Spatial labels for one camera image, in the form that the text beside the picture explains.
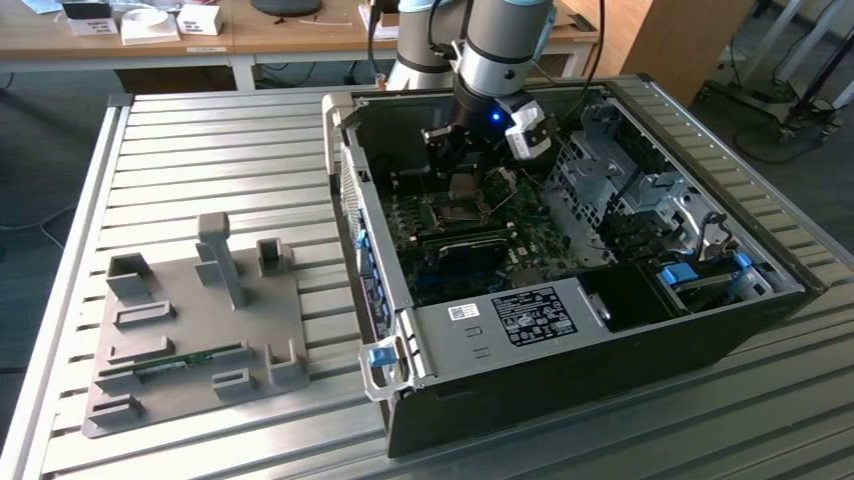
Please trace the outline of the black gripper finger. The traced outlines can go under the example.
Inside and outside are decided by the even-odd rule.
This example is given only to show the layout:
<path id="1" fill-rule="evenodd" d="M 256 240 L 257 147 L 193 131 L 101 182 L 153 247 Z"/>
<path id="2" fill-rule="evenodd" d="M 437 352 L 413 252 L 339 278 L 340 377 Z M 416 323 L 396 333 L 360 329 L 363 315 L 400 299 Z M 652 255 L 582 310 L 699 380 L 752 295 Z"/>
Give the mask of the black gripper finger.
<path id="1" fill-rule="evenodd" d="M 447 125 L 433 130 L 423 130 L 431 170 L 437 175 L 449 175 L 461 164 L 468 150 L 467 131 L 459 125 Z"/>

